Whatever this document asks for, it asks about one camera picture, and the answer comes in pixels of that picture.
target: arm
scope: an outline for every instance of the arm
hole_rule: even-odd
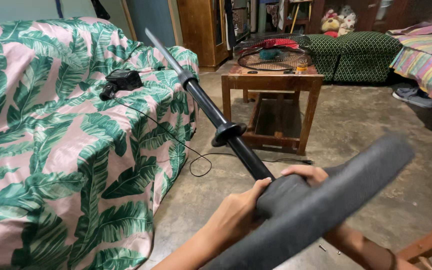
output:
[[[198,269],[238,242],[259,225],[253,219],[253,212],[256,200],[269,183],[270,178],[258,180],[250,190],[227,196],[201,230],[153,270]]]
[[[305,176],[309,185],[316,186],[324,181],[328,174],[321,168],[308,165],[289,166],[282,175],[298,174]],[[341,224],[328,231],[323,238],[367,270],[418,270],[411,263],[397,258],[388,249],[364,237],[350,226]]]

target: polka dot cushion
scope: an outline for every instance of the polka dot cushion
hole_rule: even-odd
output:
[[[379,32],[353,32],[336,39],[343,47],[342,55],[396,55],[402,48],[396,38]]]
[[[399,40],[378,32],[354,32],[338,37],[342,45],[336,82],[384,82],[389,65],[401,50]]]
[[[319,74],[324,75],[325,81],[332,81],[338,63],[342,46],[334,37],[325,34],[308,34],[311,45],[308,47],[312,54],[312,61]]]

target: black cable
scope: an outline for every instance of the black cable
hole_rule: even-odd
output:
[[[162,129],[164,129],[165,132],[167,132],[167,133],[168,133],[172,138],[174,138],[178,143],[180,143],[181,145],[183,145],[183,146],[186,147],[187,149],[193,151],[194,153],[198,154],[198,157],[197,157],[197,158],[195,158],[195,159],[193,159],[193,160],[191,160],[191,161],[189,162],[189,172],[190,172],[193,176],[196,176],[196,177],[205,176],[205,175],[207,175],[207,174],[211,171],[211,169],[213,168],[213,163],[212,163],[208,158],[206,158],[205,156],[208,156],[208,155],[226,155],[226,156],[233,156],[233,157],[236,157],[236,158],[237,158],[236,155],[231,154],[231,153],[207,153],[207,154],[201,155],[198,151],[192,149],[191,147],[187,146],[186,144],[184,144],[183,142],[181,142],[180,140],[178,140],[178,139],[176,138],[176,136],[173,135],[173,133],[171,133],[171,132],[170,132],[169,130],[167,130],[164,126],[162,126],[160,123],[158,123],[158,121],[156,121],[156,120],[154,120],[153,118],[151,118],[151,116],[145,114],[144,112],[142,112],[142,111],[140,111],[140,110],[138,110],[138,109],[136,109],[136,108],[134,108],[134,107],[128,106],[128,105],[122,103],[121,101],[119,101],[119,100],[117,100],[117,99],[111,97],[111,96],[108,96],[108,97],[109,97],[109,99],[116,101],[117,103],[123,105],[124,107],[130,108],[130,109],[133,109],[133,110],[139,112],[140,114],[146,116],[147,118],[151,119],[154,123],[156,123],[156,125],[158,125],[158,126],[159,126],[160,128],[162,128]],[[194,163],[195,161],[197,161],[198,159],[200,159],[200,158],[203,158],[203,159],[205,159],[207,162],[209,162],[209,169],[208,169],[205,173],[203,173],[203,174],[201,174],[201,175],[196,175],[196,174],[193,173],[192,166],[193,166],[193,163]],[[315,164],[314,161],[309,160],[309,159],[301,160],[301,159],[288,158],[288,157],[280,158],[280,159],[276,159],[276,160],[264,160],[264,159],[261,159],[261,161],[262,161],[262,162],[267,162],[267,163],[279,163],[279,162],[300,162],[300,163],[306,163],[306,164],[308,164],[308,165],[314,165],[314,164]]]

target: electric fan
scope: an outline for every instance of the electric fan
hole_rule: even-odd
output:
[[[241,54],[237,63],[245,68],[261,71],[296,69],[300,58],[312,65],[311,40],[303,34],[273,34],[242,41],[234,47]]]

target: gray foam tube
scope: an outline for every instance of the gray foam tube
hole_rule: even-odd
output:
[[[280,177],[257,201],[267,220],[203,269],[270,270],[315,242],[362,207],[414,157],[406,140],[387,134],[346,163],[327,169],[311,188],[301,176]]]

